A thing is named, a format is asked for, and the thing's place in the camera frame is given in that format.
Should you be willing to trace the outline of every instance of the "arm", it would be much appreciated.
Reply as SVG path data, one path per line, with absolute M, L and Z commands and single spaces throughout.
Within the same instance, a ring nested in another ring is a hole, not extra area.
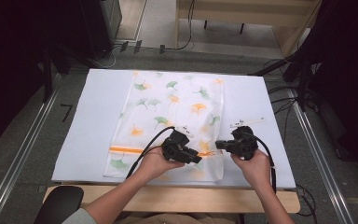
M 270 184 L 269 157 L 258 149 L 249 161 L 233 154 L 231 158 L 242 169 L 245 179 L 254 187 L 266 212 L 268 223 L 295 223 L 284 210 Z
M 99 223 L 113 223 L 135 193 L 147 182 L 166 171 L 184 166 L 178 161 L 166 161 L 160 147 L 147 153 L 138 170 L 128 179 L 110 190 L 84 209 Z

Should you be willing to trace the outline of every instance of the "black equipment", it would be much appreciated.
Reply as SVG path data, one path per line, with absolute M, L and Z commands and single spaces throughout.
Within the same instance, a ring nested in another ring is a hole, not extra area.
M 258 149 L 257 140 L 253 137 L 253 131 L 249 126 L 242 126 L 231 133 L 234 140 L 218 140 L 216 147 L 218 149 L 225 149 L 227 152 L 235 154 L 246 161 L 250 160 L 255 150 Z
M 202 157 L 197 156 L 199 152 L 185 146 L 189 142 L 183 133 L 173 130 L 171 135 L 162 143 L 162 154 L 165 160 L 174 160 L 184 163 L 199 163 Z

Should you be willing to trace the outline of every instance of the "table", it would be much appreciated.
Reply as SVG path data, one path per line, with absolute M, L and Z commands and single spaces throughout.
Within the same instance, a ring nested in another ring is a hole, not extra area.
M 86 197 L 84 203 L 92 201 L 113 188 L 111 185 L 123 181 L 123 178 L 103 177 L 103 169 L 110 140 L 117 125 L 117 118 L 131 84 L 132 73 L 133 71 L 129 70 L 89 70 L 88 80 L 79 99 L 74 121 L 62 146 L 52 177 L 55 182 L 92 183 L 93 186 L 82 186 L 86 195 L 90 195 Z M 264 79 L 262 77 L 193 74 L 206 77 L 216 76 L 225 80 L 226 100 L 220 139 L 232 139 L 230 134 L 232 129 L 229 128 L 229 123 L 246 118 L 262 117 L 265 119 L 251 127 L 268 146 L 274 146 L 270 151 L 278 167 L 277 187 L 281 191 L 279 197 L 283 200 L 287 199 L 286 205 L 293 207 L 290 211 L 298 211 L 299 203 L 296 193 L 283 192 L 285 189 L 295 189 L 296 184 L 269 103 Z M 173 208 L 164 204 L 172 203 L 170 198 L 174 197 L 175 204 L 179 202 L 199 204 L 200 199 L 204 199 L 215 200 L 215 204 L 221 205 L 216 206 L 211 203 L 210 206 L 201 208 L 202 212 L 233 212 L 232 209 L 227 208 L 227 200 L 219 199 L 227 197 L 231 199 L 229 204 L 238 206 L 242 212 L 263 211 L 259 206 L 261 204 L 257 205 L 258 199 L 254 191 L 242 177 L 241 170 L 230 160 L 228 153 L 225 157 L 225 174 L 219 181 L 174 183 L 174 186 L 169 182 L 152 181 L 150 186 L 145 187 L 137 195 L 126 209 L 139 211 L 136 204 L 143 204 L 140 207 L 146 208 L 147 211 L 169 212 Z M 156 206 L 145 206 L 145 203 L 150 203 L 152 199 Z M 254 205 L 243 205 L 248 203 L 248 200 L 251 200 Z
M 196 0 L 193 20 L 271 25 L 281 52 L 288 56 L 310 28 L 322 0 Z M 191 0 L 176 0 L 175 45 L 179 20 L 188 19 Z
M 72 185 L 84 190 L 81 206 L 93 202 L 115 186 Z M 45 200 L 56 187 L 48 188 Z M 297 213 L 296 192 L 277 192 L 288 213 Z M 124 211 L 157 213 L 263 213 L 263 206 L 250 189 L 196 189 L 146 186 L 139 190 Z

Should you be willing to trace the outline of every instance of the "green leaf print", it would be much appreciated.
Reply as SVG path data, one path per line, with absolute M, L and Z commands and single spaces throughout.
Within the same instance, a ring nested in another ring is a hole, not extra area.
M 202 171 L 202 170 L 203 170 L 203 165 L 204 165 L 204 164 L 203 164 L 203 162 L 201 161 L 201 162 L 195 164 L 194 166 L 197 167 L 200 171 Z
M 176 88 L 175 88 L 175 85 L 178 84 L 177 81 L 170 81 L 166 86 L 165 88 L 173 88 L 174 90 L 178 91 Z
M 168 120 L 164 117 L 155 117 L 155 120 L 157 121 L 157 125 L 155 127 L 155 129 L 157 129 L 157 126 L 162 123 L 162 124 L 165 124 L 167 125 L 168 124 Z
M 151 99 L 147 102 L 148 105 L 153 105 L 155 107 L 155 111 L 157 110 L 157 105 L 161 104 L 161 101 L 158 99 Z
M 123 169 L 123 168 L 126 168 L 127 167 L 127 164 L 123 162 L 123 160 L 118 160 L 118 161 L 115 161 L 115 160 L 111 160 L 110 161 L 110 164 L 117 168 L 117 169 Z
M 219 116 L 216 116 L 216 117 L 212 116 L 212 122 L 209 123 L 209 126 L 214 126 L 214 124 L 219 120 L 220 120 Z
M 204 87 L 200 87 L 200 91 L 194 92 L 201 94 L 202 98 L 209 100 L 209 94 L 208 91 Z
M 142 84 L 136 84 L 136 83 L 134 83 L 134 84 L 133 84 L 133 87 L 135 87 L 135 89 L 138 90 L 138 91 L 147 90 L 147 87 L 145 86 L 145 82 L 146 82 L 146 80 L 145 80 Z
M 144 106 L 146 107 L 146 109 L 147 109 L 146 101 L 147 101 L 147 98 L 142 98 L 142 99 L 140 99 L 140 100 L 137 100 L 137 101 L 135 102 L 135 104 L 136 104 L 136 105 L 144 105 Z

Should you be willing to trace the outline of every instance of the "white table surface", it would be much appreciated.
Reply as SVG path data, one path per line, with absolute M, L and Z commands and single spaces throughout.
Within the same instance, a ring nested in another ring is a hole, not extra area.
M 86 85 L 79 99 L 72 126 L 62 145 L 52 176 L 55 182 L 120 183 L 123 178 L 104 177 L 103 170 L 118 117 L 130 88 L 132 70 L 90 69 Z M 268 146 L 275 162 L 278 189 L 296 187 L 287 160 L 281 135 L 262 77 L 230 76 L 191 73 L 213 76 L 225 80 L 224 109 L 220 140 L 233 139 L 230 124 L 240 119 L 264 118 L 250 124 L 254 134 Z M 223 179 L 215 182 L 162 182 L 152 185 L 200 186 L 209 188 L 250 188 L 240 168 L 225 152 Z

